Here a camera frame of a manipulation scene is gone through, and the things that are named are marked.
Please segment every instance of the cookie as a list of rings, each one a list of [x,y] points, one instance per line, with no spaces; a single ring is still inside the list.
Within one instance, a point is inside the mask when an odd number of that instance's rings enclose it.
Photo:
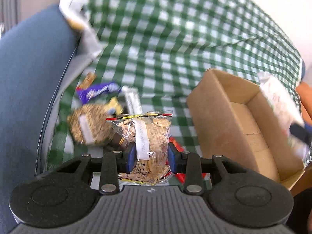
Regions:
[[[159,127],[169,127],[171,122],[168,121],[167,119],[164,119],[164,118],[154,118],[153,119],[153,123],[156,125],[156,126],[159,126]]]
[[[150,172],[146,178],[145,178],[145,182],[148,182],[150,184],[155,184],[157,183],[159,180],[161,180],[161,178],[169,171],[169,165],[165,165],[165,167],[163,169],[161,169],[158,173],[152,173]]]
[[[166,128],[165,127],[159,127],[155,125],[154,123],[146,124],[147,129],[147,135],[159,135],[159,134],[166,134]]]
[[[127,119],[125,121],[122,121],[122,122],[118,123],[118,127],[121,127],[122,125],[128,125],[129,123],[130,123],[130,120]]]
[[[155,138],[156,138],[157,144],[158,144],[159,146],[162,146],[162,145],[164,145],[164,144],[168,144],[168,139],[167,139],[167,137],[164,136],[163,134],[157,134],[157,135],[155,136]]]
[[[152,156],[147,162],[149,170],[153,174],[157,174],[164,167],[165,156],[162,152],[153,152]]]
[[[123,132],[123,137],[128,141],[128,142],[135,142],[135,127],[134,126],[129,126],[129,125],[122,125],[121,126],[122,132]]]
[[[148,173],[149,172],[148,161],[149,160],[138,160],[138,163],[136,165],[138,171]]]

